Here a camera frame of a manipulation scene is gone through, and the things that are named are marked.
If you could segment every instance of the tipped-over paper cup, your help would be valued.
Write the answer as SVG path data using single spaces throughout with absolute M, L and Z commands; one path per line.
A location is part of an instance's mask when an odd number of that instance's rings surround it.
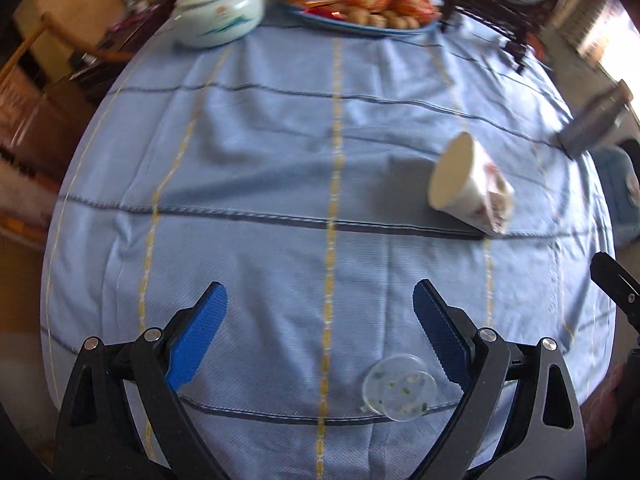
M 431 174 L 429 205 L 487 234 L 504 234 L 513 215 L 513 187 L 480 143 L 462 132 Z

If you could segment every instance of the metal screw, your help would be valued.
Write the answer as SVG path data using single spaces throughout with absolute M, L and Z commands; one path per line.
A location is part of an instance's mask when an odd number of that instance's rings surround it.
M 542 346 L 545 347 L 547 350 L 555 350 L 556 348 L 558 348 L 558 343 L 556 343 L 553 339 L 551 339 L 550 337 L 545 337 L 542 340 Z
M 162 331 L 159 328 L 150 328 L 145 332 L 145 340 L 152 343 L 153 341 L 158 341 L 161 335 Z
M 492 343 L 496 340 L 497 337 L 498 336 L 496 335 L 496 333 L 490 328 L 480 329 L 480 339 L 482 339 L 483 341 Z
M 98 346 L 100 340 L 97 337 L 90 337 L 84 342 L 84 348 L 86 350 L 93 350 Z

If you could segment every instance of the blue tablecloth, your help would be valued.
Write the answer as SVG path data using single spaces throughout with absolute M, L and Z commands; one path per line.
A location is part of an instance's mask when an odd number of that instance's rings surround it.
M 271 9 L 201 51 L 167 23 L 103 101 L 58 199 L 42 283 L 54 400 L 86 337 L 133 340 L 216 280 L 228 314 L 179 393 L 232 478 L 315 478 L 322 463 L 327 479 L 403 479 L 460 397 L 412 309 L 424 278 L 507 340 L 556 339 L 584 400 L 613 338 L 614 307 L 589 276 L 593 253 L 613 253 L 609 215 L 590 157 L 555 146 L 567 106 L 527 64 L 516 74 L 500 37 L 468 18 L 373 40 Z M 515 189 L 503 238 L 474 238 L 427 205 L 434 161 L 461 130 Z M 430 413 L 405 423 L 361 409 L 366 371 L 400 352 L 438 382 Z

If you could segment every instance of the bottle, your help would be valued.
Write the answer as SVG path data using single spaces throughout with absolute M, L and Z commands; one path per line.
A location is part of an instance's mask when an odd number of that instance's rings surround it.
M 591 99 L 574 120 L 557 133 L 566 155 L 575 160 L 602 140 L 613 126 L 619 126 L 633 98 L 629 86 L 621 79 L 613 88 Z

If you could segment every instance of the plate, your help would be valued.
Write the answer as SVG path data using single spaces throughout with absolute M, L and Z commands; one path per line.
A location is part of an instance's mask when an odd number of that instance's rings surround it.
M 436 5 L 441 5 L 440 0 L 431 0 Z M 297 7 L 284 4 L 287 10 L 302 20 L 308 23 L 311 27 L 320 27 L 327 30 L 335 30 L 337 32 L 348 32 L 351 34 L 357 34 L 358 36 L 369 36 L 371 38 L 381 38 L 384 36 L 414 36 L 415 34 L 424 34 L 434 30 L 440 20 L 433 20 L 429 25 L 425 25 L 421 28 L 412 28 L 409 30 L 400 30 L 398 28 L 379 28 L 369 27 L 369 25 L 356 25 L 355 23 L 339 22 L 337 20 L 331 20 L 330 18 L 323 18 L 322 16 L 316 16 L 314 14 L 305 14 Z

